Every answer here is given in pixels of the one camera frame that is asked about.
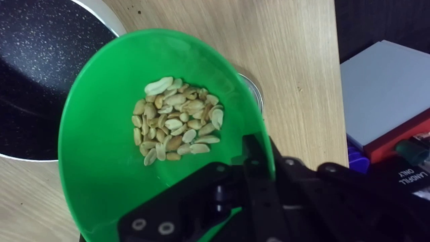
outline frying pan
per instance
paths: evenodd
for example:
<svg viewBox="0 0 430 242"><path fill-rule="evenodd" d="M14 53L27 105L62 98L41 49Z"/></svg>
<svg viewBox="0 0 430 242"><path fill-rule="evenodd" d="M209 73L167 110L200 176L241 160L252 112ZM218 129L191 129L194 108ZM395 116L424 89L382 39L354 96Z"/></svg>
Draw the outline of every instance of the frying pan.
<svg viewBox="0 0 430 242"><path fill-rule="evenodd" d="M98 12L88 10L98 6ZM97 14L102 2L0 0L0 156L57 160L59 117L93 54L121 34Z"/></svg>

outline bolt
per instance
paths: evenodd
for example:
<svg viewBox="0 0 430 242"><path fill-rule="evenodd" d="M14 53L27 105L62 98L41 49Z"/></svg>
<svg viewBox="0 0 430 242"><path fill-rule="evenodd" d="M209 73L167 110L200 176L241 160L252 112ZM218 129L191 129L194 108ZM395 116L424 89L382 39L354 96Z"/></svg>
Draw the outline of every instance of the bolt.
<svg viewBox="0 0 430 242"><path fill-rule="evenodd" d="M136 221L133 221L133 223L132 223L132 227L133 227L133 230L136 230L136 231L144 230L145 226L147 226L147 221L145 221L145 219L136 219Z"/></svg>
<svg viewBox="0 0 430 242"><path fill-rule="evenodd" d="M175 231L175 225L172 222L163 222L160 226L159 226L159 233L162 235L170 235Z"/></svg>

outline green plastic bowl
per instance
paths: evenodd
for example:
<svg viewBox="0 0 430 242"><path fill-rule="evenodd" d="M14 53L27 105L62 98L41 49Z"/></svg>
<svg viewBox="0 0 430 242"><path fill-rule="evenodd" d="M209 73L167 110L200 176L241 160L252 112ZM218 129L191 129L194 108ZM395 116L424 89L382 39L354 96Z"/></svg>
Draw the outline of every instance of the green plastic bowl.
<svg viewBox="0 0 430 242"><path fill-rule="evenodd" d="M162 77L206 88L225 106L221 143L210 153L144 167L131 121L144 88ZM242 136L256 135L273 175L262 116L229 62L200 40L168 30L124 35L100 50L78 75L59 131L59 170L71 215L89 242L119 241L123 215L211 161L243 159Z"/></svg>

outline blue object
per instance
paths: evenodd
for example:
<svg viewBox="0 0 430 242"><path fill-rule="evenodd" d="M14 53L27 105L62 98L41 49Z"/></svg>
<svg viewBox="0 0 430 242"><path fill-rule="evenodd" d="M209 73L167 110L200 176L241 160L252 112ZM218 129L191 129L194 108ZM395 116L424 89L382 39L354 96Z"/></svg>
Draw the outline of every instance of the blue object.
<svg viewBox="0 0 430 242"><path fill-rule="evenodd" d="M348 141L348 160L350 168L355 172L366 174L371 166L371 160L366 157L360 149Z"/></svg>

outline wooden table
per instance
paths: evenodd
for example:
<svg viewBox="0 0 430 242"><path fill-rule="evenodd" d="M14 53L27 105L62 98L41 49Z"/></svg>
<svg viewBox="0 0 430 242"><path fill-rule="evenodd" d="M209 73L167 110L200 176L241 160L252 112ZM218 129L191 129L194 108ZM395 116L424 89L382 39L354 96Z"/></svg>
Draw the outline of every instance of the wooden table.
<svg viewBox="0 0 430 242"><path fill-rule="evenodd" d="M334 0L105 2L128 31L192 34L254 79L284 155L347 164ZM2 160L0 182L0 241L78 241L57 164Z"/></svg>

